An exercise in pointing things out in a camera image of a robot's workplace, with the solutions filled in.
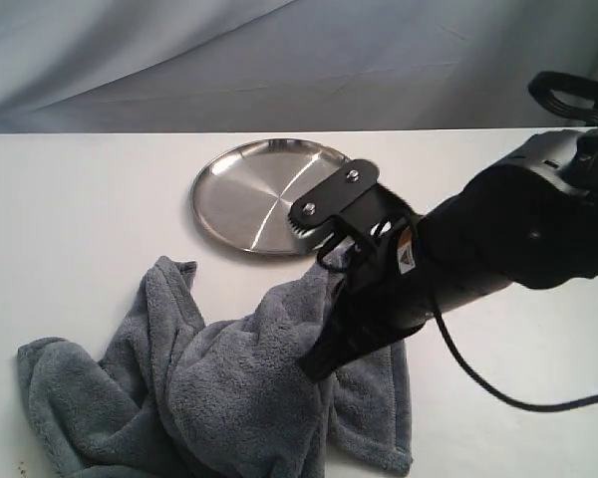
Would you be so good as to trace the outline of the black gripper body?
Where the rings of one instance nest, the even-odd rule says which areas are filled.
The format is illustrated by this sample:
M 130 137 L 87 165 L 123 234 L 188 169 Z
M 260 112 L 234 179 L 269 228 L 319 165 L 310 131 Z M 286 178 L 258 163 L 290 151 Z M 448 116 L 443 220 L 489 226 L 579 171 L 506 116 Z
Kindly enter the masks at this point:
M 346 277 L 328 332 L 342 344 L 391 344 L 512 283 L 544 290 L 596 276 L 598 186 L 491 166 L 416 222 L 400 220 Z

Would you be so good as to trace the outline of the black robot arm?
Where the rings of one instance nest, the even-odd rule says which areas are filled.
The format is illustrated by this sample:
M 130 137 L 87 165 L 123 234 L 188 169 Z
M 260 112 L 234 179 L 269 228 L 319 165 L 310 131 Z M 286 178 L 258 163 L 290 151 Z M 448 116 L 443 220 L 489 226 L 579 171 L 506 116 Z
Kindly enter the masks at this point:
M 531 136 L 426 214 L 347 162 L 297 199 L 289 220 L 351 239 L 333 309 L 300 368 L 314 381 L 511 284 L 544 290 L 598 276 L 598 130 Z

